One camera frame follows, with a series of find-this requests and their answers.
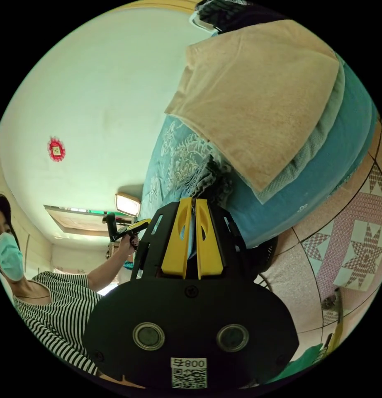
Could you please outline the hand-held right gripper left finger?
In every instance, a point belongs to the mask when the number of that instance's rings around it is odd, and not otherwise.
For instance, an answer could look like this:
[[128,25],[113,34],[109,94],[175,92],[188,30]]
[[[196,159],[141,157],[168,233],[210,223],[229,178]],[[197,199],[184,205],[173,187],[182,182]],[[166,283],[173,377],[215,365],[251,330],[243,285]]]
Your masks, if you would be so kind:
[[185,279],[188,260],[192,198],[183,198],[177,206],[172,231],[161,266],[165,276]]

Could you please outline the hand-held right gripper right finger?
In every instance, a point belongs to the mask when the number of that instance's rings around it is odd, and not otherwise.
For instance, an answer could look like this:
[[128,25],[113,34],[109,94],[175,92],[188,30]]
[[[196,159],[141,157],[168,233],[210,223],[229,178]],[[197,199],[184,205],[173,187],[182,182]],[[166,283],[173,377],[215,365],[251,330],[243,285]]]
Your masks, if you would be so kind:
[[207,200],[196,199],[195,221],[198,279],[220,276],[224,268]]

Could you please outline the person's left hand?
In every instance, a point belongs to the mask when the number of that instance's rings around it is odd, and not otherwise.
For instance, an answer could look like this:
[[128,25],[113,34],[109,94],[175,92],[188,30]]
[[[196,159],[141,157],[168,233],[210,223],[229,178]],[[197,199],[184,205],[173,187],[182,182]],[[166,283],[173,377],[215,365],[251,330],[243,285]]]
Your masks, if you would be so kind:
[[133,255],[133,253],[137,250],[138,245],[139,238],[137,235],[125,235],[120,240],[117,252],[122,259],[126,260],[128,257]]

